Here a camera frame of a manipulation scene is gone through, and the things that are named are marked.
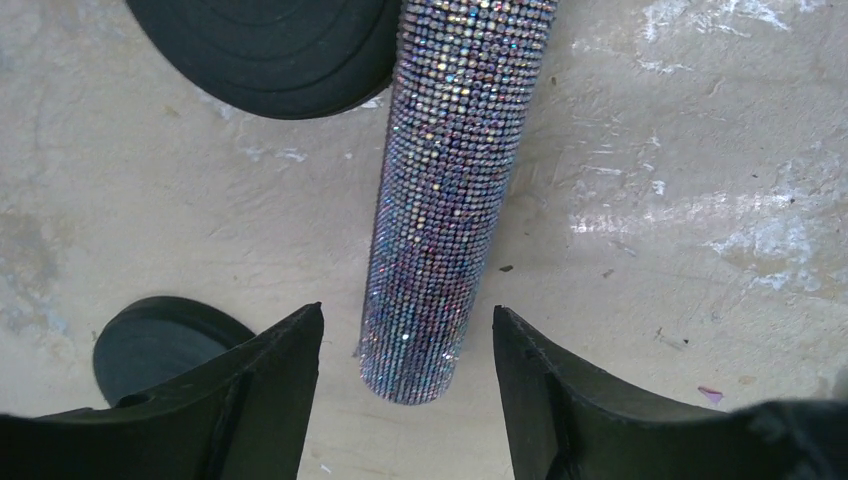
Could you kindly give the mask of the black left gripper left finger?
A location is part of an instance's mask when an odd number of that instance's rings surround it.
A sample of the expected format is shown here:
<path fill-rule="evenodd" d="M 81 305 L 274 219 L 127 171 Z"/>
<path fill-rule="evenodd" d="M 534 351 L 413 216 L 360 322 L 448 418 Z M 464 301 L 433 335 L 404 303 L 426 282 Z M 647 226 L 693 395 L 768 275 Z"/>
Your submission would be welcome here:
<path fill-rule="evenodd" d="M 294 479 L 324 318 L 305 305 L 255 337 L 102 410 L 1 418 L 5 479 Z"/>

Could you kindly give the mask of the rhinestone silver microphone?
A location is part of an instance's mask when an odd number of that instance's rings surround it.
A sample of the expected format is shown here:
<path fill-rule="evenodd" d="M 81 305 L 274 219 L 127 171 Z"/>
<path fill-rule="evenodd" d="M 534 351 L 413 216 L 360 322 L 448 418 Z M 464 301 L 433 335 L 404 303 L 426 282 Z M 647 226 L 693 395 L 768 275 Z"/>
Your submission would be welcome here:
<path fill-rule="evenodd" d="M 557 9 L 403 5 L 357 347 L 385 400 L 451 383 Z"/>

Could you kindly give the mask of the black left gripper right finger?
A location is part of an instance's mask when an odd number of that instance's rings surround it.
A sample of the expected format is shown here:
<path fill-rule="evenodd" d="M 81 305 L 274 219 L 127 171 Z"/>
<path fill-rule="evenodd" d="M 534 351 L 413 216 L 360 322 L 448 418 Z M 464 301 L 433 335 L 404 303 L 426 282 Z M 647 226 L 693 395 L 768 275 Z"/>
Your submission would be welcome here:
<path fill-rule="evenodd" d="M 766 401 L 729 413 L 632 385 L 509 308 L 493 347 L 518 479 L 843 479 L 847 405 Z"/>

